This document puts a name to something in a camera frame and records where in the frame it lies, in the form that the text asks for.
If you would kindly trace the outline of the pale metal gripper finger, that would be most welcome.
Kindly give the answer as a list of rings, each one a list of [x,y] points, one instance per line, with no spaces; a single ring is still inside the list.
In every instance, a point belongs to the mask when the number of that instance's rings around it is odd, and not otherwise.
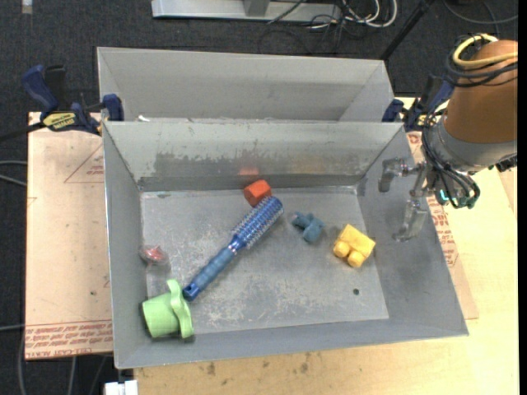
[[[410,167],[405,158],[395,157],[382,161],[382,172],[378,179],[378,190],[387,193],[394,178],[405,177],[409,174]]]
[[[404,209],[403,223],[393,237],[396,241],[408,241],[417,237],[427,218],[427,209],[422,199],[408,200]]]

